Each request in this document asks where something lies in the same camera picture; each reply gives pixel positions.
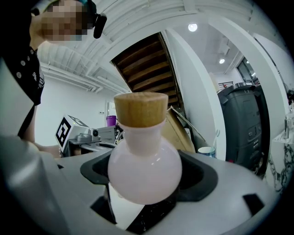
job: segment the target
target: cardboard box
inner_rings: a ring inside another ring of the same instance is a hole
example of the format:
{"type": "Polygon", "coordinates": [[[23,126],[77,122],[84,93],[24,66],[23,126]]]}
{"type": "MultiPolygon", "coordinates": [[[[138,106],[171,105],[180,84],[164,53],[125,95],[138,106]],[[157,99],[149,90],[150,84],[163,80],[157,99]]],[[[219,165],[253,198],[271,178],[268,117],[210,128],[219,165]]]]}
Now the cardboard box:
{"type": "Polygon", "coordinates": [[[176,111],[172,108],[167,111],[165,125],[161,134],[176,149],[195,152],[194,144],[179,121],[176,111]]]}

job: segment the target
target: recessed light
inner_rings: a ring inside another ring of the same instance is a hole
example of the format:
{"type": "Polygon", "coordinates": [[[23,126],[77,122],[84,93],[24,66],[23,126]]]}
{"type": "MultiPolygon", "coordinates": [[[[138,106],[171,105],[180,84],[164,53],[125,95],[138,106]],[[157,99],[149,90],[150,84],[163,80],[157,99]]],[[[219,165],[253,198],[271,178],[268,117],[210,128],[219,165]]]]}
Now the recessed light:
{"type": "Polygon", "coordinates": [[[189,29],[191,32],[195,32],[196,29],[197,29],[197,24],[189,24],[188,29],[189,29]]]}

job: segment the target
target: wooden cap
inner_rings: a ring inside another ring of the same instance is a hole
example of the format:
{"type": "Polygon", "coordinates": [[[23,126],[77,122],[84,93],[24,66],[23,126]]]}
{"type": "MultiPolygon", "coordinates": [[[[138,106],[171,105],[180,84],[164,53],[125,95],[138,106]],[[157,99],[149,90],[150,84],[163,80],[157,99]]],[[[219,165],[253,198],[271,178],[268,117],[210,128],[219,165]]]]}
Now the wooden cap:
{"type": "Polygon", "coordinates": [[[135,92],[114,98],[118,121],[128,127],[151,127],[165,120],[169,97],[162,93],[135,92]]]}

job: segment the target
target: headset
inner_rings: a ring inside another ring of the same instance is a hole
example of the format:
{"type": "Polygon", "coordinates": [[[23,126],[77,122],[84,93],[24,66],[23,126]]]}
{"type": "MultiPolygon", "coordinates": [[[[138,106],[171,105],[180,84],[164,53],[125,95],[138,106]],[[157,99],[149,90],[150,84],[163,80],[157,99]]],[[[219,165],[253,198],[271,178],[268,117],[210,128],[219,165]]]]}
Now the headset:
{"type": "MultiPolygon", "coordinates": [[[[49,6],[53,5],[54,3],[58,2],[59,0],[52,1],[43,12],[45,12],[49,6]]],[[[102,31],[104,29],[107,17],[104,14],[97,14],[96,11],[96,4],[92,2],[92,0],[77,0],[82,3],[87,8],[88,14],[88,23],[91,25],[91,28],[94,28],[94,38],[98,39],[102,35],[102,31]]],[[[37,8],[31,11],[35,16],[40,14],[37,8]]]]}

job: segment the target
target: white ceiling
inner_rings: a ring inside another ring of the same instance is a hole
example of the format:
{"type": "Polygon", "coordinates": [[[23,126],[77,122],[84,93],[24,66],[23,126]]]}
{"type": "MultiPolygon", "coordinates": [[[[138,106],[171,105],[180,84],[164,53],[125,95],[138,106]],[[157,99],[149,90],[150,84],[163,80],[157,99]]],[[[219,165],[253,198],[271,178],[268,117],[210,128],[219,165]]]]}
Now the white ceiling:
{"type": "Polygon", "coordinates": [[[182,25],[174,30],[191,46],[204,64],[206,70],[212,73],[224,73],[239,52],[237,47],[214,27],[206,23],[197,24],[195,32],[188,30],[188,25],[182,25]],[[220,53],[222,41],[226,42],[230,50],[226,56],[220,53]],[[225,62],[219,63],[221,57],[225,62]]]}
{"type": "MultiPolygon", "coordinates": [[[[188,23],[203,16],[207,17],[207,14],[227,17],[245,30],[252,30],[277,43],[280,41],[277,30],[271,26],[259,8],[250,1],[93,1],[96,3],[98,13],[103,12],[107,15],[102,37],[94,39],[93,32],[90,30],[80,42],[41,45],[38,49],[38,57],[45,70],[45,76],[56,79],[66,78],[67,82],[70,81],[72,84],[95,92],[103,88],[115,93],[128,92],[128,86],[117,69],[110,63],[116,55],[151,34],[168,27],[180,26],[184,22],[188,23]]],[[[231,50],[225,64],[218,64],[216,53],[222,37],[218,31],[201,22],[198,22],[198,30],[194,33],[188,31],[187,25],[176,27],[176,31],[190,43],[209,72],[225,71],[233,58],[235,49],[229,45],[231,50]]]]}

